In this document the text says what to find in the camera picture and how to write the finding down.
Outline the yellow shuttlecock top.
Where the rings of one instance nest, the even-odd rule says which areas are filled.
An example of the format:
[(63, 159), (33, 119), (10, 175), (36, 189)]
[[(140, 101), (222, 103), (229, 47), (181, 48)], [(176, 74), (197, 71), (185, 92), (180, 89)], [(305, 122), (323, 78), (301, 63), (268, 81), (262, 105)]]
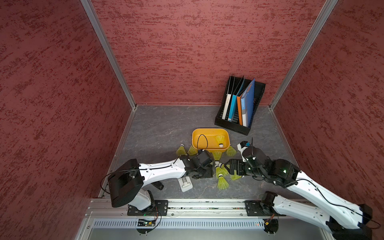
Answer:
[(224, 135), (217, 135), (217, 136), (215, 136), (215, 139), (216, 139), (219, 147), (223, 148), (224, 147), (225, 136)]

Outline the yellow plastic storage box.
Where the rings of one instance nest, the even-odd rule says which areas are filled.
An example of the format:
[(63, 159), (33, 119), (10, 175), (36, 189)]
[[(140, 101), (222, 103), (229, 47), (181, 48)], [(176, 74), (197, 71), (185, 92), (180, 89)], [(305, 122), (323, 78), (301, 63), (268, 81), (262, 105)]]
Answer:
[[(215, 136), (224, 135), (224, 147), (220, 148)], [(192, 133), (192, 145), (198, 150), (207, 150), (209, 152), (225, 152), (230, 146), (229, 133), (221, 128), (199, 128)]]

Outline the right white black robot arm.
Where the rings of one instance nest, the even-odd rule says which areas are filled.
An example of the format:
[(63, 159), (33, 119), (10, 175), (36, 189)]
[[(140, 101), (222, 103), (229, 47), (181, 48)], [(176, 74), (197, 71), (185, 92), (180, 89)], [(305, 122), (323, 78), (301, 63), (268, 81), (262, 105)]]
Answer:
[(372, 229), (367, 225), (373, 216), (371, 207), (356, 205), (335, 195), (287, 160), (267, 158), (260, 163), (256, 158), (249, 161), (231, 159), (224, 166), (233, 177), (251, 176), (294, 192), (310, 202), (310, 205), (302, 204), (267, 191), (257, 207), (266, 216), (294, 217), (322, 228), (335, 240), (370, 240), (373, 237)]

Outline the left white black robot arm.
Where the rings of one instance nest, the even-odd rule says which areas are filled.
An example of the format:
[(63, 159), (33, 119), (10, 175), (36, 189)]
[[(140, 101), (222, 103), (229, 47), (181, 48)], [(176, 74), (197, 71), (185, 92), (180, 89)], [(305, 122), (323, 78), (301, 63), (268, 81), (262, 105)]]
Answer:
[(125, 205), (142, 211), (154, 206), (153, 195), (143, 187), (167, 179), (190, 177), (212, 178), (215, 160), (208, 151), (196, 155), (182, 155), (173, 161), (157, 164), (140, 164), (137, 159), (128, 160), (108, 175), (109, 194), (113, 208)]

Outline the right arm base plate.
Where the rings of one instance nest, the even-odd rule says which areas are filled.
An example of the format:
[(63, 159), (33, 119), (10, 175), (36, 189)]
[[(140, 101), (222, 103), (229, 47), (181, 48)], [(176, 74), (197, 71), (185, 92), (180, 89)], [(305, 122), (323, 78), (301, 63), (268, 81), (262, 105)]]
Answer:
[(245, 209), (248, 217), (271, 217), (273, 214), (275, 216), (282, 216), (276, 213), (272, 207), (265, 207), (261, 204), (261, 201), (244, 201)]

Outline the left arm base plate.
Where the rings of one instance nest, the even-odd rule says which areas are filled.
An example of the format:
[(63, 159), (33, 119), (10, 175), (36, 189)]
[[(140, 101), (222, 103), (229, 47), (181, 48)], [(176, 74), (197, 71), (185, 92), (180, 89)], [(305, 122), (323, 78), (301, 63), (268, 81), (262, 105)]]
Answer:
[(158, 212), (162, 215), (162, 217), (167, 215), (168, 212), (168, 200), (154, 200), (154, 203), (151, 204), (144, 210), (138, 210), (136, 207), (128, 205), (128, 216), (157, 216)]

